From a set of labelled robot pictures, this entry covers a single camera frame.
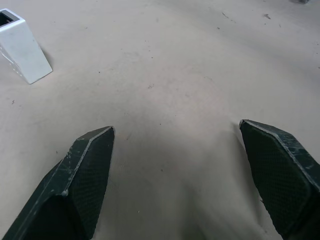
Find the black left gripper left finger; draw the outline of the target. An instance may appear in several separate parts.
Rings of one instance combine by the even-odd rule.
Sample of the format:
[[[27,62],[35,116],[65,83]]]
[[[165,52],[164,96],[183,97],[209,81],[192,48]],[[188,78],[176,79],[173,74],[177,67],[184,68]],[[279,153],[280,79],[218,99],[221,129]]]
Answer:
[[[115,129],[77,138],[40,181],[3,239],[92,239],[108,185]]]

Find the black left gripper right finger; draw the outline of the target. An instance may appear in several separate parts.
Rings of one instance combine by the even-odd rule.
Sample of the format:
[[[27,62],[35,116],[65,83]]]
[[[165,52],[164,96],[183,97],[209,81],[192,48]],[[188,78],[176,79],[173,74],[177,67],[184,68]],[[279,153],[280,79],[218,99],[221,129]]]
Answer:
[[[254,184],[284,240],[320,238],[320,165],[290,133],[239,123]]]

